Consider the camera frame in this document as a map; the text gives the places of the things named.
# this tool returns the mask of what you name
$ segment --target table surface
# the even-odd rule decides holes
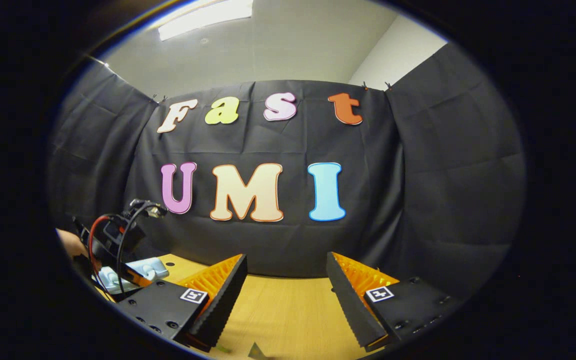
[[[208,266],[172,254],[159,257],[177,283]],[[253,343],[268,358],[351,360],[368,354],[359,347],[332,285],[324,278],[248,275],[210,358],[250,359]]]

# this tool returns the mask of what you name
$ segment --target white object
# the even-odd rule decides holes
[[[252,16],[253,0],[224,0],[179,16],[158,28],[161,41],[191,30]]]
[[[127,265],[150,281],[160,280],[170,275],[162,260],[159,260],[157,257],[128,262]],[[105,286],[108,293],[116,295],[122,292],[121,287],[119,287],[119,276],[117,276],[117,273],[110,266],[104,266],[99,270],[99,280],[101,280],[101,283]],[[121,279],[121,284],[125,292],[139,289],[138,285],[123,278]]]

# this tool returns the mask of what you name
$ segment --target ceiling light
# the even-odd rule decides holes
[[[250,18],[252,3],[253,0],[225,0],[199,9],[196,9],[196,4],[192,3],[190,5],[195,5],[193,7],[195,10],[162,25],[158,29],[159,38],[164,41],[208,25]]]

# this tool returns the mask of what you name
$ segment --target black fabric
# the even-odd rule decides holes
[[[48,142],[47,190],[57,228],[90,228],[102,214],[124,209],[135,145],[157,103],[107,66],[90,60],[64,97]]]
[[[278,92],[295,95],[297,114],[289,120],[267,121],[265,100]],[[329,96],[347,92],[359,100],[353,107],[359,125],[336,118]],[[205,116],[215,100],[239,99],[238,119],[208,125]],[[157,133],[169,106],[198,100],[171,132]],[[393,238],[402,207],[402,148],[384,92],[322,81],[272,80],[247,82],[175,96],[153,112],[137,145],[124,201],[162,200],[162,172],[175,164],[173,193],[181,199],[180,164],[195,162],[192,207],[185,214],[146,219],[142,227],[155,248],[202,264],[215,264],[239,253],[248,255],[251,274],[325,277],[326,253],[335,251],[357,260],[375,257]],[[346,211],[336,221],[315,221],[314,178],[310,164],[336,162],[339,202]],[[215,166],[232,164],[247,183],[260,164],[283,167],[278,178],[281,221],[263,223],[233,216],[215,221]]]
[[[515,119],[487,76],[449,43],[386,91],[405,162],[404,207],[370,265],[465,299],[519,226],[526,165]]]

